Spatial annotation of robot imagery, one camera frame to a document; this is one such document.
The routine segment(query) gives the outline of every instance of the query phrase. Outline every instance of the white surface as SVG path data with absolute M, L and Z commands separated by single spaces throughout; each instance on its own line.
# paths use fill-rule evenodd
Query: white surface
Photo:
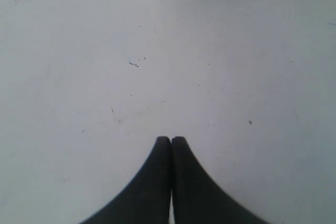
M 330 23 L 336 0 L 0 0 L 0 222 L 78 223 L 184 135 L 271 223 L 336 223 Z

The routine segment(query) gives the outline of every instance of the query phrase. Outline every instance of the white table surface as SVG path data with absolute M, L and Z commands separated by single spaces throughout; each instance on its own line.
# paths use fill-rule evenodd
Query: white table surface
M 336 0 L 0 0 L 0 223 L 78 223 L 184 135 L 267 221 L 334 224 L 335 82 Z

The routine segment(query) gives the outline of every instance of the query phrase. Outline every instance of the black rubber tip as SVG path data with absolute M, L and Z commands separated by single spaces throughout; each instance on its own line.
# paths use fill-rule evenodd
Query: black rubber tip
M 172 140 L 176 224 L 266 224 L 246 210 L 207 175 L 184 137 Z
M 158 137 L 127 187 L 82 224 L 168 224 L 172 186 L 171 143 Z

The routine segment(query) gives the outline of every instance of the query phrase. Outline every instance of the scratch mark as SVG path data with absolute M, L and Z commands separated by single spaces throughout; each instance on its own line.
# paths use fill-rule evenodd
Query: scratch mark
M 132 66 L 135 66 L 135 67 L 137 67 L 137 68 L 139 67 L 137 64 L 133 64 L 133 63 L 132 63 L 132 62 L 130 62 L 130 61 L 129 61 L 128 63 L 129 63 L 130 65 L 132 65 Z

